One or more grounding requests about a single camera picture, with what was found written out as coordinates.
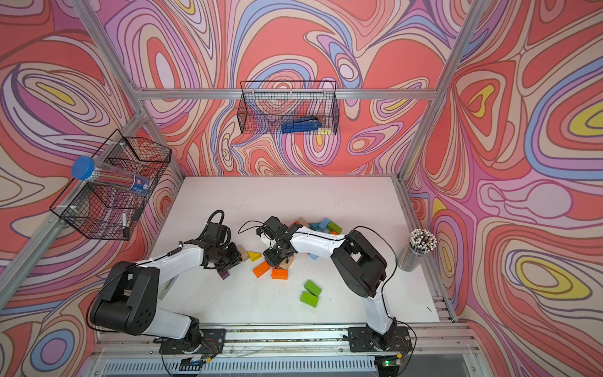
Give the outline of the light blue long block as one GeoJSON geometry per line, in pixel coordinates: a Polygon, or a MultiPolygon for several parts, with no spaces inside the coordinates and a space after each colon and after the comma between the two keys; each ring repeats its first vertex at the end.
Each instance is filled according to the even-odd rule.
{"type": "Polygon", "coordinates": [[[331,224],[331,220],[329,218],[325,218],[319,225],[320,232],[331,232],[329,225],[331,224]]]}

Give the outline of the green block top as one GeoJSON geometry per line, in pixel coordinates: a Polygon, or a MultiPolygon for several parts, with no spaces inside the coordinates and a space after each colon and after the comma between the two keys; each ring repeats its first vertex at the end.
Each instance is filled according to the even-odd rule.
{"type": "Polygon", "coordinates": [[[335,222],[330,221],[327,225],[327,229],[329,230],[329,232],[331,234],[341,234],[342,233],[342,228],[337,225],[335,222]]]}

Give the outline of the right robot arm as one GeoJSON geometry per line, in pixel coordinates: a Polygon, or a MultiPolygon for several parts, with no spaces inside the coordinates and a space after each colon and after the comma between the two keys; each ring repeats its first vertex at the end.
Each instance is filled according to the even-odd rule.
{"type": "Polygon", "coordinates": [[[387,262],[361,232],[328,235],[299,224],[264,224],[256,234],[266,246],[263,254],[271,267],[289,261],[294,254],[313,254],[333,262],[345,285],[362,298],[367,314],[366,325],[348,329],[353,352],[395,348],[397,322],[389,315],[383,292],[387,262]]]}

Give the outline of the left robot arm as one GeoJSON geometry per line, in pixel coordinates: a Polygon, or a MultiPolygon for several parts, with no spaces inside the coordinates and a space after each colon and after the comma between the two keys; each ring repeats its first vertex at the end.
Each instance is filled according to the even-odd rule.
{"type": "Polygon", "coordinates": [[[223,210],[215,210],[198,237],[157,259],[116,263],[86,313],[89,327],[152,336],[161,354],[219,354],[220,331],[205,333],[197,318],[162,309],[159,301],[160,288],[189,270],[200,267],[226,278],[243,261],[224,218],[223,210]]]}

